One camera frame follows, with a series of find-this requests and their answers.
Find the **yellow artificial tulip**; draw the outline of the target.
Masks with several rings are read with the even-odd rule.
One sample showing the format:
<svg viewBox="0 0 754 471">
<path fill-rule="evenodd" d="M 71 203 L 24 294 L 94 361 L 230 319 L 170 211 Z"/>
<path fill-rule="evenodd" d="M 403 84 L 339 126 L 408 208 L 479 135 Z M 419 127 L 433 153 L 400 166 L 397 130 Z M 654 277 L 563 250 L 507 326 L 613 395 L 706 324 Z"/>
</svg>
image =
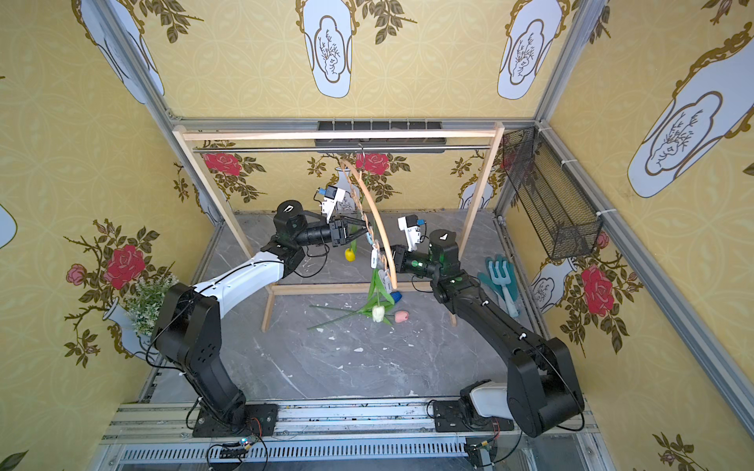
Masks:
<svg viewBox="0 0 754 471">
<path fill-rule="evenodd" d="M 344 254 L 345 259 L 348 262 L 355 262 L 355 259 L 357 258 L 357 241 L 351 241 Z"/>
</svg>

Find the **curved wooden clip hanger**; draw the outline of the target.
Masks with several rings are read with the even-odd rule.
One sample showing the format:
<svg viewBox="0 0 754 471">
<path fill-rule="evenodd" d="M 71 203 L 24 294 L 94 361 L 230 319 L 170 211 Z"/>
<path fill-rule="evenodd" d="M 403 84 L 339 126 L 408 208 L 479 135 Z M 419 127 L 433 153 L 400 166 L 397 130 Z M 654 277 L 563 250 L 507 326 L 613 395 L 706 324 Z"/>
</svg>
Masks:
<svg viewBox="0 0 754 471">
<path fill-rule="evenodd" d="M 394 253 L 374 197 L 362 178 L 363 171 L 357 170 L 355 165 L 352 165 L 351 162 L 346 159 L 340 159 L 339 163 L 342 168 L 346 168 L 349 171 L 347 181 L 349 182 L 351 190 L 355 189 L 353 186 L 354 184 L 359 187 L 361 198 L 355 198 L 355 205 L 357 206 L 357 210 L 359 210 L 363 221 L 365 221 L 367 233 L 369 233 L 371 237 L 373 252 L 378 258 L 376 266 L 386 271 L 391 288 L 396 290 L 398 288 L 398 278 Z"/>
</svg>

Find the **white artificial tulip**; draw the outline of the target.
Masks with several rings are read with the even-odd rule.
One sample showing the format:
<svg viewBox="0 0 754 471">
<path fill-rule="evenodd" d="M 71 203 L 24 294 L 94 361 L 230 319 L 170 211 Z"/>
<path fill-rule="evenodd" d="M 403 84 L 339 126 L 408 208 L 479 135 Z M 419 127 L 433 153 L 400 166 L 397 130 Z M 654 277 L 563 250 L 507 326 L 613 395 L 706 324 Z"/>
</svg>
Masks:
<svg viewBox="0 0 754 471">
<path fill-rule="evenodd" d="M 388 311 L 395 305 L 390 290 L 384 283 L 385 272 L 374 269 L 367 293 L 367 302 L 361 312 L 375 323 L 387 323 Z"/>
</svg>

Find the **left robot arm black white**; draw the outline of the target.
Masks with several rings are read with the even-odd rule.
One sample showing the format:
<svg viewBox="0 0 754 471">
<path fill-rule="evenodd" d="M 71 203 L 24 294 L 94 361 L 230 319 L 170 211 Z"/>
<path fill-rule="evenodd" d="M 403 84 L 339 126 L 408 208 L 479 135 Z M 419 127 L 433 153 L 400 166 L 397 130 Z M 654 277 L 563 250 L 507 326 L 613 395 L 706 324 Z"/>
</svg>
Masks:
<svg viewBox="0 0 754 471">
<path fill-rule="evenodd" d="M 240 266 L 207 282 L 169 288 L 150 339 L 150 347 L 182 372 L 201 398 L 204 410 L 236 431 L 247 421 L 245 395 L 222 363 L 221 320 L 253 294 L 293 274 L 310 245 L 337 247 L 367 233 L 367 223 L 350 216 L 326 218 L 282 202 L 273 218 L 275 233 Z"/>
</svg>

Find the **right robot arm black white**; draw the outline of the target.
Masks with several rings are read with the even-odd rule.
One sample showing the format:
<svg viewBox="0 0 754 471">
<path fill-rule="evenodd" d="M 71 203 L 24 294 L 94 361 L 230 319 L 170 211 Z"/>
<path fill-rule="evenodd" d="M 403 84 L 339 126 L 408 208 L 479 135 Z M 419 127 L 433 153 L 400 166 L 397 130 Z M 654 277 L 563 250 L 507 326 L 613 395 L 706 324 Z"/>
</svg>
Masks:
<svg viewBox="0 0 754 471">
<path fill-rule="evenodd" d="M 470 420 L 508 419 L 536 438 L 583 414 L 585 402 L 569 349 L 520 325 L 487 296 L 481 282 L 461 268 L 454 232 L 432 232 L 426 253 L 404 245 L 393 245 L 391 251 L 388 259 L 397 272 L 430 280 L 434 298 L 469 323 L 506 365 L 503 384 L 484 380 L 461 391 Z"/>
</svg>

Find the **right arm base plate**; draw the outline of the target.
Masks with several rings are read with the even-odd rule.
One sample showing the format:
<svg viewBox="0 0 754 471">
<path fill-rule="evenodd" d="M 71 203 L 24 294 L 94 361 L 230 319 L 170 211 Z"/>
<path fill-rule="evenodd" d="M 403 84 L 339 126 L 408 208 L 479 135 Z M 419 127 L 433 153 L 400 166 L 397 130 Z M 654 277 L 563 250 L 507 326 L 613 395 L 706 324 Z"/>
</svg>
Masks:
<svg viewBox="0 0 754 471">
<path fill-rule="evenodd" d="M 425 411 L 439 433 L 514 431 L 512 420 L 479 416 L 462 400 L 429 400 Z"/>
</svg>

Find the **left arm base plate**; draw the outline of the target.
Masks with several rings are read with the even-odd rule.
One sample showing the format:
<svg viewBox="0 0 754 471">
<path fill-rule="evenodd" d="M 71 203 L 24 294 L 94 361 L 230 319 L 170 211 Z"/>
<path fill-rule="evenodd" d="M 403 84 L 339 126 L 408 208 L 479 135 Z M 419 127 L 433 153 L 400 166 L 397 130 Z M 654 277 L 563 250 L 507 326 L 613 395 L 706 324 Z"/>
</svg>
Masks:
<svg viewBox="0 0 754 471">
<path fill-rule="evenodd" d="M 205 407 L 200 408 L 194 422 L 194 438 L 259 436 L 272 437 L 278 421 L 279 406 L 274 403 L 246 404 L 231 414 L 230 419 L 217 419 Z"/>
</svg>

